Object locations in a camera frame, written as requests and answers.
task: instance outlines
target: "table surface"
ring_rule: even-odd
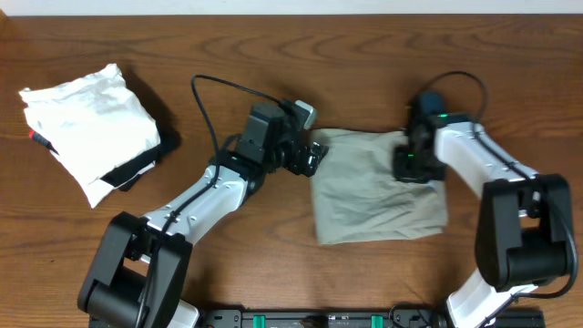
[[[404,125],[406,100],[430,77],[466,70],[490,86],[485,124],[509,153],[571,187],[583,243],[583,18],[580,15],[19,17],[0,22],[1,327],[83,327],[77,293],[107,224],[173,199],[212,155],[190,92],[195,73],[226,78],[320,110],[316,128],[383,132]],[[27,138],[17,94],[117,63],[152,116],[182,145],[127,193],[94,210],[77,183]],[[200,83],[220,140],[241,132],[257,98]],[[444,81],[452,111],[480,97]],[[475,268],[478,201],[453,171],[449,224],[416,241],[319,246],[309,180],[268,177],[193,250],[183,298],[250,308],[436,305]],[[145,265],[137,265],[143,271]],[[559,280],[546,291],[558,289]],[[550,327],[583,325],[583,283],[565,297],[521,301]]]

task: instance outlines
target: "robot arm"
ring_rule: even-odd
[[[445,113],[441,96],[425,92],[413,102],[407,137],[409,144],[395,151],[394,174],[404,182],[444,179],[449,166],[481,199],[476,234],[477,269],[446,302],[447,321],[454,327],[486,326],[494,314],[518,293],[534,291],[569,273],[572,262],[567,233],[572,233],[568,185],[558,175],[537,177],[539,188],[510,169],[511,163],[531,179],[533,169],[518,163],[465,115]],[[478,137],[505,161],[486,150]],[[568,229],[553,201],[566,216]],[[539,217],[535,229],[522,229],[520,217]]]
[[[256,192],[268,173],[277,168],[308,177],[315,173],[327,148],[305,145],[301,138],[315,117],[315,110],[301,101],[256,104],[235,149],[222,149],[192,187],[140,218],[117,215],[83,283],[78,308],[117,328],[133,328],[145,298],[140,327],[193,327],[198,311],[180,300],[192,247]],[[217,165],[219,176],[209,188]],[[149,263],[148,277],[125,267],[125,259]]]

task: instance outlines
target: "folded white cloth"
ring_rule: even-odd
[[[28,105],[28,126],[51,142],[58,154],[51,153],[92,208],[114,189],[101,177],[160,143],[156,121],[126,88],[115,64],[60,86],[25,88],[20,96]]]

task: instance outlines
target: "green connector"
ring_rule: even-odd
[[[383,316],[373,315],[371,317],[371,328],[383,328]]]
[[[265,328],[265,315],[253,316],[253,328]]]

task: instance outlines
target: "wood grain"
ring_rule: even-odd
[[[317,126],[387,131],[428,78],[483,77],[491,136],[572,189],[583,242],[583,22],[580,15],[12,17],[0,29],[0,327],[83,327],[77,293],[100,237],[122,210],[141,214],[181,193],[212,155],[189,90],[204,73],[316,106]],[[128,193],[90,210],[80,188],[27,139],[17,91],[51,87],[118,63],[152,116],[182,146]],[[452,110],[474,111],[475,86],[444,81]],[[219,138],[240,132],[256,98],[201,83]],[[225,218],[192,256],[183,297],[251,308],[438,304],[475,268],[478,202],[453,173],[445,233],[418,241],[321,247],[309,181],[287,172]],[[559,288],[559,284],[550,287]],[[549,327],[583,325],[583,285],[553,301]]]

